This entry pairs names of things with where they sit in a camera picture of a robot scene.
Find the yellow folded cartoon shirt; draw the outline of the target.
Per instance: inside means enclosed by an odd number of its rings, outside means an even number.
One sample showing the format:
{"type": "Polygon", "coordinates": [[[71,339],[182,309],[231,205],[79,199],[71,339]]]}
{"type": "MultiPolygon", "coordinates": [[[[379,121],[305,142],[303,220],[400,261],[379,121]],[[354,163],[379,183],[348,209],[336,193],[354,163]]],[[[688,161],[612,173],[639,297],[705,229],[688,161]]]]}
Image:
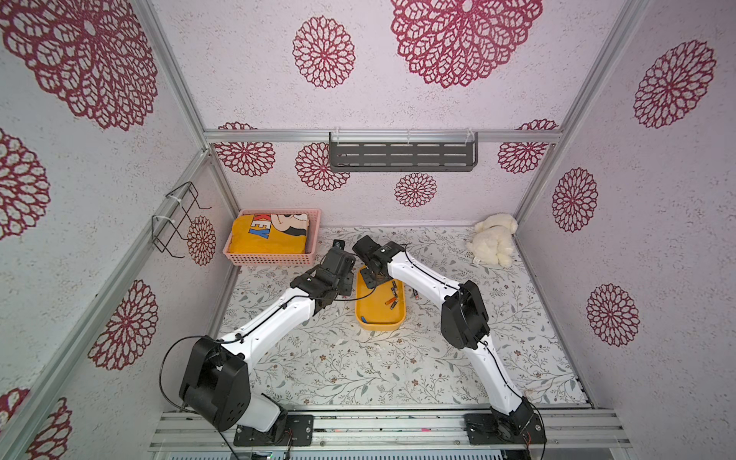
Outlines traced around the yellow folded cartoon shirt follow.
{"type": "Polygon", "coordinates": [[[301,254],[309,230],[307,214],[246,214],[235,220],[228,251],[234,254],[301,254]]]}

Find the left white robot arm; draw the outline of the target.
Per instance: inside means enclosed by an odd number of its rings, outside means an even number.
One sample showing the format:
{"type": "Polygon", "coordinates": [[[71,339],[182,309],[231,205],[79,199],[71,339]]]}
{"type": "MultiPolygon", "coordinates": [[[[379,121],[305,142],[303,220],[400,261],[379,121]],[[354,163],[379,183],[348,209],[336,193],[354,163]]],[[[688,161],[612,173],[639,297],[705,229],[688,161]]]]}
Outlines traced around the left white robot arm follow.
{"type": "Polygon", "coordinates": [[[294,278],[284,293],[245,326],[194,344],[179,398],[218,431],[253,429],[278,441],[288,411],[267,396],[251,392],[255,364],[297,326],[352,292],[356,256],[345,242],[333,246],[320,264],[294,278]]]}

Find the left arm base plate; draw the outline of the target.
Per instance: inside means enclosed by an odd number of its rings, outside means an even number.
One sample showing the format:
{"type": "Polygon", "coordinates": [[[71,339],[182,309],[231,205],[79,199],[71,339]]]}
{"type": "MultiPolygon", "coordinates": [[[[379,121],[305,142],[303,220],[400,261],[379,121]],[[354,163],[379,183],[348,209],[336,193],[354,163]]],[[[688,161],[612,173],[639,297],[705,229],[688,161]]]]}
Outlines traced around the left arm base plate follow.
{"type": "Polygon", "coordinates": [[[268,432],[239,425],[234,446],[253,447],[308,447],[314,435],[314,416],[305,414],[280,417],[268,432]]]}

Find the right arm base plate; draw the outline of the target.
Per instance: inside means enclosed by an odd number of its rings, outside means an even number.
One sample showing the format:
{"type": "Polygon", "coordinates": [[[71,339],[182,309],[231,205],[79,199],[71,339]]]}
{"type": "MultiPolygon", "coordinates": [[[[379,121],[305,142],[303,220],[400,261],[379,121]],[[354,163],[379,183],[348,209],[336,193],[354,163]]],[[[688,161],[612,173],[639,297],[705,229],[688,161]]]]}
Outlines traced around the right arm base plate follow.
{"type": "Polygon", "coordinates": [[[522,427],[509,417],[494,413],[466,414],[465,430],[471,445],[542,445],[547,442],[545,429],[537,414],[522,427]]]}

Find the grey wall shelf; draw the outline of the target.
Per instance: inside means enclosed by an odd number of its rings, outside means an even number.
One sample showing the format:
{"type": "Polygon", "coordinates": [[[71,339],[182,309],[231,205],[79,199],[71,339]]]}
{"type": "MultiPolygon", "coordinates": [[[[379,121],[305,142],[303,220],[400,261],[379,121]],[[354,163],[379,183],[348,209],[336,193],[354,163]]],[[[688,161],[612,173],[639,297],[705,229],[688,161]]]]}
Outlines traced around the grey wall shelf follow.
{"type": "Polygon", "coordinates": [[[478,136],[462,141],[342,141],[329,135],[329,165],[336,173],[468,173],[478,163],[478,136]]]}

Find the white plush toy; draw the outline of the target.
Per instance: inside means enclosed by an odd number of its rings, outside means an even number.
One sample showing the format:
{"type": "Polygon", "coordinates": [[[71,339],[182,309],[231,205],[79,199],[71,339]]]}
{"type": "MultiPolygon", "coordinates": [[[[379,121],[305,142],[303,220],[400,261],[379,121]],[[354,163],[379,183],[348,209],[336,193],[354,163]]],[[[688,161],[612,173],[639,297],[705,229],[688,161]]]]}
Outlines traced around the white plush toy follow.
{"type": "Polygon", "coordinates": [[[515,245],[513,237],[518,223],[510,214],[492,215],[473,226],[473,239],[467,249],[478,265],[509,268],[513,264],[515,245]]]}

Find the yellow plastic storage box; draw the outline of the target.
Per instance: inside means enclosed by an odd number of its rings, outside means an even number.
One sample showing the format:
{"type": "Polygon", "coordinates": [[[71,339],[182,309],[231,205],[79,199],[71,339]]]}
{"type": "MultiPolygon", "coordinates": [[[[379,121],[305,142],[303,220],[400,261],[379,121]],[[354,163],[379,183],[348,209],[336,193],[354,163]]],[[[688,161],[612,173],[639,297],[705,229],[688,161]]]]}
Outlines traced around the yellow plastic storage box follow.
{"type": "Polygon", "coordinates": [[[371,332],[392,332],[403,325],[406,320],[406,292],[401,281],[392,279],[375,289],[368,289],[359,273],[356,289],[355,316],[360,327],[371,332]],[[390,310],[395,299],[398,299],[398,305],[390,310]]]}

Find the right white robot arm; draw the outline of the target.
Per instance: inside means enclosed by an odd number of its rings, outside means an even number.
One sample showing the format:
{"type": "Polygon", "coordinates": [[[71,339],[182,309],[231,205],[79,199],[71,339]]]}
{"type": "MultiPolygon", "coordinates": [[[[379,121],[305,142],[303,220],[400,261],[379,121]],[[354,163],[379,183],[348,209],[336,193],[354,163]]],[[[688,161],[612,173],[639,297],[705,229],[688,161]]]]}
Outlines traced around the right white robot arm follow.
{"type": "Polygon", "coordinates": [[[512,383],[496,352],[490,317],[475,282],[453,281],[420,263],[394,241],[379,245],[364,236],[353,245],[353,251],[374,276],[401,281],[438,307],[441,334],[471,362],[489,398],[500,439],[529,444],[547,441],[544,419],[512,383]]]}

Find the pink plastic basket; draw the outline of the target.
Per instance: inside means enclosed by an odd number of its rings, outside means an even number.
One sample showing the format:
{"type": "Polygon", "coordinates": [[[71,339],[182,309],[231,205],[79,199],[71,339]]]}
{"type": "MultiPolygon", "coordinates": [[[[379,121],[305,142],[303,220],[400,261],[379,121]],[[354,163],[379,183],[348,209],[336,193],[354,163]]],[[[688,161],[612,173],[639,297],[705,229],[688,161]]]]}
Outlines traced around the pink plastic basket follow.
{"type": "Polygon", "coordinates": [[[229,244],[232,237],[232,229],[230,236],[226,240],[222,253],[227,259],[230,260],[235,266],[248,266],[248,265],[311,265],[314,262],[314,257],[317,247],[317,237],[320,228],[321,211],[319,209],[280,209],[280,210],[243,210],[237,216],[246,214],[307,214],[309,217],[309,230],[307,237],[307,245],[304,253],[301,254],[234,254],[228,251],[229,244]]]}

